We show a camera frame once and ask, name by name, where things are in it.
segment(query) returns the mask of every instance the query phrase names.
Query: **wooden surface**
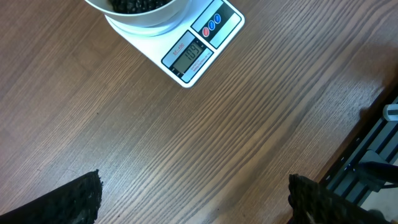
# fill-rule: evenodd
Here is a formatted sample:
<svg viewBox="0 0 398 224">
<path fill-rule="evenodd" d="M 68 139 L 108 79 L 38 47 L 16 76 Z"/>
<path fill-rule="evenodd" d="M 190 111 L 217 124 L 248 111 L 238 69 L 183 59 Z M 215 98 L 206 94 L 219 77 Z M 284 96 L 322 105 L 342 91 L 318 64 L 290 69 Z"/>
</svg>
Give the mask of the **wooden surface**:
<svg viewBox="0 0 398 224">
<path fill-rule="evenodd" d="M 231 1 L 191 89 L 83 0 L 0 3 L 0 213 L 99 169 L 97 223 L 284 223 L 393 82 L 398 0 Z"/>
</svg>

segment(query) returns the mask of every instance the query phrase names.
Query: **bowl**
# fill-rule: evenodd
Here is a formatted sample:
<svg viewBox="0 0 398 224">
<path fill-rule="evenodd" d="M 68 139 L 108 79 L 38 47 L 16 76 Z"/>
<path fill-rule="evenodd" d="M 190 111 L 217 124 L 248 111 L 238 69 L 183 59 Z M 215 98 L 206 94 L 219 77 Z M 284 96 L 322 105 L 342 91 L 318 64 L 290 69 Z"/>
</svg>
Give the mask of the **bowl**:
<svg viewBox="0 0 398 224">
<path fill-rule="evenodd" d="M 114 12 L 112 4 L 108 0 L 85 1 L 108 17 L 123 24 L 136 27 L 150 27 L 161 24 L 176 15 L 179 11 L 184 10 L 185 6 L 189 3 L 189 0 L 172 0 L 166 5 L 152 11 L 138 14 L 123 14 Z"/>
</svg>

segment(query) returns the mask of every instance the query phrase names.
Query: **scale control panel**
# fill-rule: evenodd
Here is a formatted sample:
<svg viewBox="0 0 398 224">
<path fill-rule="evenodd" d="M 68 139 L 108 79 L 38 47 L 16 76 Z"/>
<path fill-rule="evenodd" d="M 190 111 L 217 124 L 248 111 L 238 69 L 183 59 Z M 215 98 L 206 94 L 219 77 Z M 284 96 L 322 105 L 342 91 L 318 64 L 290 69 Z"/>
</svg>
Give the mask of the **scale control panel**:
<svg viewBox="0 0 398 224">
<path fill-rule="evenodd" d="M 178 79 L 190 83 L 196 74 L 200 73 L 200 76 L 204 72 L 201 68 L 211 56 L 216 57 L 220 53 L 220 46 L 241 21 L 242 17 L 230 4 L 222 0 L 212 1 L 167 52 L 162 64 Z"/>
</svg>

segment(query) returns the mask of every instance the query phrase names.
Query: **kitchen scale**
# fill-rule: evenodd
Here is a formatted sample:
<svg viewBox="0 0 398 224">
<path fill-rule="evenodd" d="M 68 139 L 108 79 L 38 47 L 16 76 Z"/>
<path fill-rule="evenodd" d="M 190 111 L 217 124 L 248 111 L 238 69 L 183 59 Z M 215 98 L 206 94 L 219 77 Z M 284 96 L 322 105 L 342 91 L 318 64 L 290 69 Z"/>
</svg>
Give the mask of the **kitchen scale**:
<svg viewBox="0 0 398 224">
<path fill-rule="evenodd" d="M 244 24 L 224 0 L 190 0 L 167 22 L 134 27 L 106 16 L 112 28 L 185 88 L 193 86 Z"/>
</svg>

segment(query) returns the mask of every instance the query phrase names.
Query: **bowl rim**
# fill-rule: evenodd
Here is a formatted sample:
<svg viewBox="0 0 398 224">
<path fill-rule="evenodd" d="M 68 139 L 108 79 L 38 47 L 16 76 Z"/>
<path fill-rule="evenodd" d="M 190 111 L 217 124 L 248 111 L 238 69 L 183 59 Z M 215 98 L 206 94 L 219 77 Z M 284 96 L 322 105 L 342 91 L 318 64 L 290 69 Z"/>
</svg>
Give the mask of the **bowl rim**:
<svg viewBox="0 0 398 224">
<path fill-rule="evenodd" d="M 159 7 L 159 8 L 157 8 L 157 9 L 152 10 L 152 11 L 143 12 L 143 13 L 138 13 L 138 14 L 126 14 L 126 13 L 113 12 L 113 11 L 109 11 L 109 10 L 103 9 L 103 8 L 101 8 L 101 7 L 98 7 L 97 5 L 93 4 L 90 0 L 85 0 L 85 1 L 86 1 L 88 4 L 90 4 L 91 6 L 93 6 L 94 8 L 96 8 L 96 9 L 98 9 L 98 10 L 100 10 L 100 11 L 106 12 L 106 13 L 108 13 L 108 14 L 114 15 L 114 16 L 136 17 L 136 16 L 148 15 L 148 14 L 157 12 L 157 11 L 159 11 L 159 10 L 162 10 L 163 8 L 165 8 L 165 7 L 167 7 L 167 6 L 170 6 L 170 4 L 172 4 L 173 2 L 175 2 L 175 1 L 177 1 L 177 0 L 171 0 L 169 3 L 165 4 L 165 5 L 162 6 L 162 7 Z"/>
</svg>

